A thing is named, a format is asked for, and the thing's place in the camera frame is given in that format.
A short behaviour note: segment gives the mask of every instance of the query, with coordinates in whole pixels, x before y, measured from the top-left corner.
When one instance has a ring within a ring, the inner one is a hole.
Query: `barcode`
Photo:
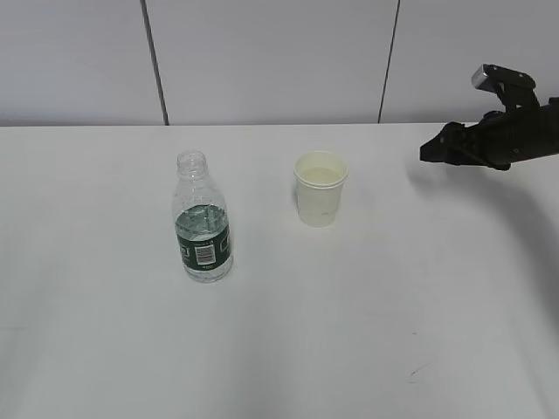
[[[196,260],[198,264],[215,264],[216,263],[216,251],[213,248],[213,244],[204,247],[195,247]]]

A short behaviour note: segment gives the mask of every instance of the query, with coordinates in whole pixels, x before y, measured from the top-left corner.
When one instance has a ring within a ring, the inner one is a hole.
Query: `white paper cup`
[[[325,227],[335,220],[348,166],[328,151],[303,155],[295,164],[299,218],[312,227]]]

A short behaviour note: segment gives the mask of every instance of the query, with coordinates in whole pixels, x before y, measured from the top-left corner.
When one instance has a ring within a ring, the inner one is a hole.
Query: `cup rim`
[[[299,166],[299,162],[304,159],[305,157],[309,156],[309,155],[317,155],[317,154],[322,154],[322,155],[331,155],[333,156],[335,159],[337,159],[345,168],[345,172],[342,176],[341,179],[335,181],[335,182],[331,182],[331,183],[316,183],[316,182],[309,182],[307,180],[305,180],[298,172],[297,172],[297,166]],[[293,173],[295,174],[295,177],[297,178],[297,180],[299,182],[301,182],[302,184],[314,188],[314,189],[333,189],[333,188],[337,188],[338,186],[340,186],[341,184],[343,184],[346,180],[346,178],[348,177],[349,174],[349,168],[348,165],[345,163],[345,161],[336,153],[333,153],[331,151],[325,151],[325,150],[316,150],[316,151],[311,151],[309,153],[305,153],[304,155],[302,155],[301,157],[299,157],[297,159],[297,162],[295,163],[295,170],[293,171]]]

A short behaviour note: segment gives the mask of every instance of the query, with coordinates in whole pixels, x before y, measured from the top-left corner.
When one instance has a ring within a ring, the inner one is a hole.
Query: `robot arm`
[[[446,124],[420,148],[420,160],[509,170],[517,161],[559,154],[559,98],[540,106],[530,76],[497,65],[482,65],[472,82],[495,93],[506,112],[486,113],[470,127]]]

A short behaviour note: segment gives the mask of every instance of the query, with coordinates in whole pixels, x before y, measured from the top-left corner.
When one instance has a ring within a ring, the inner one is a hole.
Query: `white table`
[[[559,157],[418,161],[440,128],[0,129],[0,417],[558,417]],[[173,231],[186,148],[229,205],[214,285]],[[313,149],[350,167],[318,230]]]

